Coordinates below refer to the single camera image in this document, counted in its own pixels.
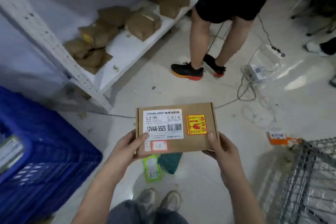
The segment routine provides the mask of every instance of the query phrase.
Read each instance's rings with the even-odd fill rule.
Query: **blue plastic crate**
[[[102,161],[102,154],[57,112],[0,86],[0,128],[22,157],[0,174],[0,220],[21,224],[57,211]]]

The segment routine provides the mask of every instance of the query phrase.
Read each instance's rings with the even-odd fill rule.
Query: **tile floor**
[[[264,130],[256,126],[260,124],[254,125],[246,119],[249,117],[246,109],[267,117],[264,122],[271,122],[275,116],[275,126],[283,128],[288,135],[314,140],[336,134],[336,89],[328,86],[335,73],[336,57],[322,58],[301,48],[309,38],[305,36],[306,27],[300,25],[301,21],[288,18],[295,2],[268,0],[260,13],[272,43],[286,54],[281,68],[260,90],[260,96],[271,102],[271,111],[261,107],[259,99],[236,101],[216,110],[219,130],[237,145],[244,171],[265,212],[273,200],[267,194],[270,190],[267,179],[275,179],[274,164],[281,163],[281,158],[277,159],[275,154],[279,149],[269,145]],[[212,25],[211,34],[216,34],[219,28],[220,25]],[[225,39],[228,28],[229,22],[226,22],[218,35]],[[114,105],[115,114],[123,116],[134,116],[138,106],[196,102],[223,105],[237,98],[242,76],[240,68],[249,62],[262,42],[267,42],[267,38],[256,20],[242,49],[229,60],[225,76],[217,79],[206,69],[204,78],[194,82],[177,78],[170,72],[173,62],[190,59],[189,32],[186,28],[177,29],[146,53],[107,95]],[[223,40],[217,38],[210,54],[216,56],[222,43]],[[253,94],[248,91],[244,97],[248,99]],[[103,151],[104,159],[115,143],[135,127],[132,118],[87,113],[84,119],[80,119],[76,113],[61,114]],[[283,166],[278,165],[277,171],[283,171]],[[56,213],[54,224],[71,222],[94,175]],[[179,212],[189,223],[206,223],[209,219],[211,223],[233,223],[229,193],[222,184],[218,166],[201,152],[184,153],[175,175],[166,175],[161,182],[151,185],[145,183],[142,163],[133,163],[116,187],[111,207],[136,197],[142,189],[150,186],[157,189],[160,199],[169,190],[178,189],[183,198]]]

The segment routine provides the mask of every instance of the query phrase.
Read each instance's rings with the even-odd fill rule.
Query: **sneaker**
[[[145,189],[136,199],[138,205],[142,205],[148,215],[150,215],[154,210],[155,195],[156,192],[154,189]]]
[[[175,190],[169,192],[166,197],[162,200],[160,209],[167,209],[172,212],[176,212],[180,208],[181,196]]]
[[[220,66],[217,66],[216,63],[215,63],[215,58],[212,57],[211,55],[209,54],[206,54],[204,56],[204,59],[203,61],[205,63],[207,63],[207,65],[215,71],[214,73],[214,76],[216,76],[217,78],[220,78],[224,75],[224,72],[226,71],[226,67],[220,67]]]
[[[200,69],[193,69],[191,63],[183,62],[183,65],[172,64],[171,70],[177,77],[189,78],[190,80],[198,81],[203,77],[204,68],[201,67]]]
[[[318,53],[321,57],[329,57],[329,54],[326,54],[321,50],[321,47],[319,44],[314,43],[313,41],[309,41],[307,44],[303,46],[303,48],[307,52],[313,52],[313,53]]]

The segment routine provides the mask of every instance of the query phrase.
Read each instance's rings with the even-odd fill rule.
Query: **yellow sticker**
[[[84,41],[91,43],[91,37],[88,34],[83,34]]]
[[[187,115],[187,132],[188,135],[207,134],[205,115]]]

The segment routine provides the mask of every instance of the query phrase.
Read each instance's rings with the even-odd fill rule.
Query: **human hand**
[[[213,133],[208,133],[207,138],[214,151],[203,152],[217,160],[224,185],[229,188],[237,182],[245,181],[237,147],[222,133],[219,133],[219,140]]]
[[[113,176],[116,183],[120,182],[120,180],[124,177],[127,167],[133,161],[146,157],[138,157],[135,156],[134,153],[139,146],[145,142],[147,137],[148,133],[144,133],[135,138],[135,130],[132,130],[117,142],[103,167]]]

